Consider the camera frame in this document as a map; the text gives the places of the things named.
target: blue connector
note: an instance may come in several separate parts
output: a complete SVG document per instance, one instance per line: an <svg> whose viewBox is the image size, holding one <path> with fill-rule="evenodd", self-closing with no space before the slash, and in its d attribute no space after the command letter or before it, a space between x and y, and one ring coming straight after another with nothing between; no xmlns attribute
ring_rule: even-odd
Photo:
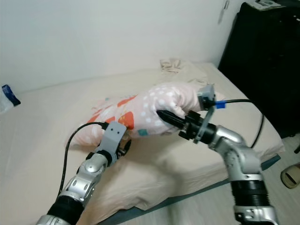
<svg viewBox="0 0 300 225"><path fill-rule="evenodd" d="M226 100L225 101L217 101L216 108L217 109L225 109L226 102L227 102Z"/></svg>

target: black cable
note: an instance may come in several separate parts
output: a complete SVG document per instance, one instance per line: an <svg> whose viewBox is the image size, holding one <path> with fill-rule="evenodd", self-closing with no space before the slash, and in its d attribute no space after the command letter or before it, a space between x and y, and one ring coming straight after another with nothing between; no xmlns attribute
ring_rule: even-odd
<svg viewBox="0 0 300 225"><path fill-rule="evenodd" d="M250 102L252 104L254 104L250 99L232 99L232 100L225 100L226 103L237 103L237 102ZM259 129L258 129L258 132L256 134L256 137L251 145L251 148L253 148L257 141L258 141L258 138L259 136L261 135L261 132L262 132L262 129L263 129L263 122L264 122L264 114L261 112L262 114L262 118L261 118L261 123L259 125Z"/></svg>
<svg viewBox="0 0 300 225"><path fill-rule="evenodd" d="M92 124L98 124L100 125L102 128L106 129L106 123L101 123L101 122L91 122L91 123L86 123L86 124L83 124L82 126L80 126L79 128L76 129L76 131L73 132L73 134L69 137L69 140L67 142L67 145L66 145L66 150L65 150L65 158L64 158L64 166L63 166L63 169L62 169L62 175L61 175L61 181L60 181L60 189L58 191L58 195L60 195L60 193L62 192L62 189L64 187L64 182L65 182L65 176L66 176L66 169L67 169L67 159L68 159L68 151L69 151L69 146L70 146L70 143L73 139L73 137L75 136L75 134L81 130L82 128L86 127L86 126L89 126L89 125L92 125Z"/></svg>

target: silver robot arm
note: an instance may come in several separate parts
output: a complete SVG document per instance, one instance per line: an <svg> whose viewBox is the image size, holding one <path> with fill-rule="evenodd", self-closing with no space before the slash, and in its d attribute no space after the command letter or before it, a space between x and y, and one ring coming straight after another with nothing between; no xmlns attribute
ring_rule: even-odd
<svg viewBox="0 0 300 225"><path fill-rule="evenodd" d="M209 148L219 153L227 167L235 199L235 219L243 225L279 225L261 174L261 163L237 133L217 126Z"/></svg>
<svg viewBox="0 0 300 225"><path fill-rule="evenodd" d="M201 141L219 153L227 167L232 194L235 199L235 219L243 225L279 225L274 207L261 174L261 163L256 153L237 133L209 123L214 112L214 90L208 85L198 92L205 118L190 111L185 119L169 111L157 111L159 117L180 129L179 136L194 143Z"/></svg>
<svg viewBox="0 0 300 225"><path fill-rule="evenodd" d="M48 213L38 220L37 225L75 225L78 222L102 173L126 153L127 149L120 148L125 132L126 127L115 121L108 125L100 145L88 155L77 174L59 194Z"/></svg>

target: pillow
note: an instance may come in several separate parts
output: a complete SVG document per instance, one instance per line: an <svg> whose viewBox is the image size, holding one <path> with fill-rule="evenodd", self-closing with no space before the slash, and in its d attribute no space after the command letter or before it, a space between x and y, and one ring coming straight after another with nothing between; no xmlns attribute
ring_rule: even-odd
<svg viewBox="0 0 300 225"><path fill-rule="evenodd" d="M92 109L88 121L117 121L127 127L131 138L170 134L176 127L165 123L157 110L168 110L184 118L190 111L200 111L197 92L203 87L186 82L168 82L154 86L138 95L126 98L106 98ZM99 125L90 125L74 136L75 144L98 146L103 135Z"/></svg>

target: black cabinet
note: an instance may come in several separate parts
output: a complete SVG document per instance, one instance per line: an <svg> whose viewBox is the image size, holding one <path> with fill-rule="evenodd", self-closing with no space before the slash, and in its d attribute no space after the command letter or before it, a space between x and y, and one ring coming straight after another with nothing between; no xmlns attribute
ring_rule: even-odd
<svg viewBox="0 0 300 225"><path fill-rule="evenodd" d="M219 65L281 137L300 131L300 8L243 3Z"/></svg>

